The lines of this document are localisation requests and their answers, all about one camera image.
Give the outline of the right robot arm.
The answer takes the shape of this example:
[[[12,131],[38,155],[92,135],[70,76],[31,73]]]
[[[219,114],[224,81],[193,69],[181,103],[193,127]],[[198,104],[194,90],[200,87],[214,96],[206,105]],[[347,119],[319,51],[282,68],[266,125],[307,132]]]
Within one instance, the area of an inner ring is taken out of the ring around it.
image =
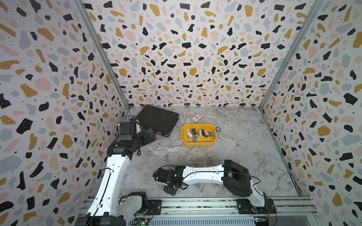
[[[179,189],[185,190],[193,184],[223,185],[230,193],[247,198],[254,207],[265,207],[265,194],[256,187],[249,170],[232,160],[212,167],[196,168],[190,166],[173,166],[165,170],[158,168],[153,178],[164,184],[164,191],[176,195]]]

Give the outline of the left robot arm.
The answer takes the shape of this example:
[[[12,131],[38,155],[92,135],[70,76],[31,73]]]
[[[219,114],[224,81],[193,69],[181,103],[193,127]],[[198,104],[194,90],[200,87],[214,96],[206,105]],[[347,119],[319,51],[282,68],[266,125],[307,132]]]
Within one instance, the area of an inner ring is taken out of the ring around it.
[[[152,129],[144,129],[139,119],[130,117],[117,128],[115,140],[107,148],[106,167],[99,170],[102,179],[92,205],[83,217],[78,217],[77,226],[128,226],[136,213],[147,209],[145,192],[136,192],[126,197],[123,203],[119,194],[126,170],[133,154],[141,154],[141,147],[156,140]]]

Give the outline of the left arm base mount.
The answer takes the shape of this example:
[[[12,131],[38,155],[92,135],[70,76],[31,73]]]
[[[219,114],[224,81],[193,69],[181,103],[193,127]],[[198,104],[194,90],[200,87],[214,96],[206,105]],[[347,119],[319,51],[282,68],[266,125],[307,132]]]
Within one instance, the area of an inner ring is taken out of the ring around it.
[[[131,211],[131,215],[136,216],[154,216],[154,215],[160,215],[161,214],[161,207],[162,207],[162,200],[156,199],[156,200],[147,200],[144,198],[136,199],[136,202],[133,202],[135,204],[132,204],[131,207],[135,209],[135,211]]]

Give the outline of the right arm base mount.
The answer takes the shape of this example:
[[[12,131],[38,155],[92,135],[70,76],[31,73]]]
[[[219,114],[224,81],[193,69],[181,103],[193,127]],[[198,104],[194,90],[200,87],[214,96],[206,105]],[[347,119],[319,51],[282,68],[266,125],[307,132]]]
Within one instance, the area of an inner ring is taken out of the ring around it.
[[[239,214],[275,214],[276,208],[274,202],[270,198],[265,198],[265,206],[264,207],[255,207],[253,206],[248,199],[237,199],[237,208]]]

